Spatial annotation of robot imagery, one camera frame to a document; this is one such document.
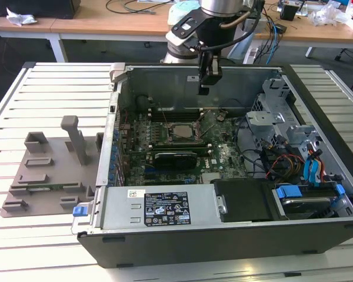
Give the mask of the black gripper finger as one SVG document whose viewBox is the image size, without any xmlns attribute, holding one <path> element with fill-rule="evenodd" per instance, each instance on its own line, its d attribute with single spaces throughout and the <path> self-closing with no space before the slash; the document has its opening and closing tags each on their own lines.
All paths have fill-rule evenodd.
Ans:
<svg viewBox="0 0 353 282">
<path fill-rule="evenodd" d="M 199 55 L 199 89 L 198 94 L 206 96 L 209 87 L 214 86 L 222 78 L 220 52 L 201 52 Z"/>
</svg>

